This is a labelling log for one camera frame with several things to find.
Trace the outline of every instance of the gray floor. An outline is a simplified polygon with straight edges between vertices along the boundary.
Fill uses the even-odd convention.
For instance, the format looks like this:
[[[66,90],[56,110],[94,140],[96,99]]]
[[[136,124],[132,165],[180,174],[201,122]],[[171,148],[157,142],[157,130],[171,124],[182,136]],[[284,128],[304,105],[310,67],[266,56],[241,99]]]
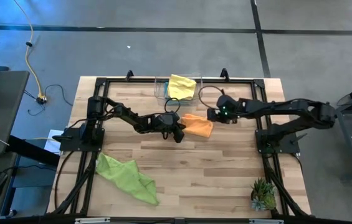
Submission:
[[[34,24],[110,27],[205,27],[252,29],[248,0],[25,0],[19,1]],[[264,29],[352,30],[352,0],[257,0]],[[25,24],[11,0],[0,0],[0,24]],[[24,42],[28,31],[0,30],[0,65],[27,70]],[[271,77],[281,78],[285,96],[330,101],[335,105],[352,91],[352,36],[264,35]],[[61,84],[74,99],[81,75],[169,75],[199,72],[218,76],[226,67],[233,77],[263,77],[255,34],[187,34],[149,32],[36,32],[30,61],[43,86]],[[37,93],[32,77],[27,90]],[[71,107],[57,88],[48,89],[49,104],[39,116],[25,96],[14,125],[20,138],[46,136],[62,129]],[[352,155],[338,125],[309,130],[299,145],[303,175],[314,215],[352,220],[352,182],[340,177],[352,172]],[[20,192],[19,198],[30,195]],[[22,200],[14,207],[23,215],[43,213],[46,201]]]

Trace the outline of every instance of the light green towel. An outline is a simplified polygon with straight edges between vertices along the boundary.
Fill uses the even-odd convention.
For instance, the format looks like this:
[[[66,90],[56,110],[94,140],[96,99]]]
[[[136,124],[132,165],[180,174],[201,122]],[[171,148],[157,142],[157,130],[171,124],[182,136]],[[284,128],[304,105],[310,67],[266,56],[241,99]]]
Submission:
[[[155,181],[138,172],[136,161],[121,163],[103,153],[98,155],[96,171],[103,178],[112,181],[119,189],[138,200],[158,205]]]

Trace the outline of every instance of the wooden table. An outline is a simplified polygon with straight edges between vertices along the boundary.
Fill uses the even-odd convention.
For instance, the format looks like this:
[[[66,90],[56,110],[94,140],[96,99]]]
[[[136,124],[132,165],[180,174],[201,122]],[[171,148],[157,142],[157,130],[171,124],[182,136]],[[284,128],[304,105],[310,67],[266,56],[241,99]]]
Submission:
[[[80,77],[69,125],[86,117],[87,99],[93,95],[96,77]],[[252,98],[248,85],[214,84],[231,97]],[[154,83],[111,83],[108,96],[122,102],[139,114],[163,112],[154,97]],[[284,101],[281,81],[265,79],[268,101]],[[215,105],[219,92],[204,90],[205,102]],[[182,107],[178,114],[206,116],[206,107]],[[288,116],[272,116],[273,123],[289,121]],[[138,134],[124,121],[114,118],[104,122],[103,153],[125,162],[134,159],[140,172],[156,181],[160,204],[155,207],[117,189],[111,182],[95,174],[89,216],[107,217],[200,217],[260,218],[269,211],[255,212],[250,207],[251,185],[264,176],[262,158],[257,153],[254,119],[240,119],[237,124],[214,123],[210,138],[186,134],[175,143],[173,137],[163,140],[160,133]],[[64,165],[58,187],[58,201],[63,201],[75,184],[80,159],[75,152]],[[302,172],[297,160],[288,154],[279,155],[283,181],[290,195],[310,213]],[[84,188],[78,211],[82,206]],[[54,190],[48,212],[54,210]]]

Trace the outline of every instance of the transparent plastic container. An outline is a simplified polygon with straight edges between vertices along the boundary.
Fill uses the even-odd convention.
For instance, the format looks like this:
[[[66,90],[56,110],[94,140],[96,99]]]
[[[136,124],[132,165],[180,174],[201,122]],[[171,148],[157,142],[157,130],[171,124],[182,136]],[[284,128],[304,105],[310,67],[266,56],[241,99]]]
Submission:
[[[191,99],[179,99],[181,106],[196,106],[199,103],[198,92],[202,88],[202,75],[198,73],[179,75],[185,78],[195,80],[195,92]],[[160,106],[164,106],[170,96],[168,95],[169,77],[155,77],[155,92],[154,95]],[[171,100],[166,106],[178,106],[176,100]]]

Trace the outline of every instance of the potted succulent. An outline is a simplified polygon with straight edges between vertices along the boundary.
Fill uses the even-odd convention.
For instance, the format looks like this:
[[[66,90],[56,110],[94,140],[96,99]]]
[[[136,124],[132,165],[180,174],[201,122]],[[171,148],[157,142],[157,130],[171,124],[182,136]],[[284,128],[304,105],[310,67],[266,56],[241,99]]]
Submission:
[[[264,179],[259,178],[255,181],[253,191],[250,194],[252,208],[257,211],[274,209],[277,206],[275,202],[275,186],[267,183]]]

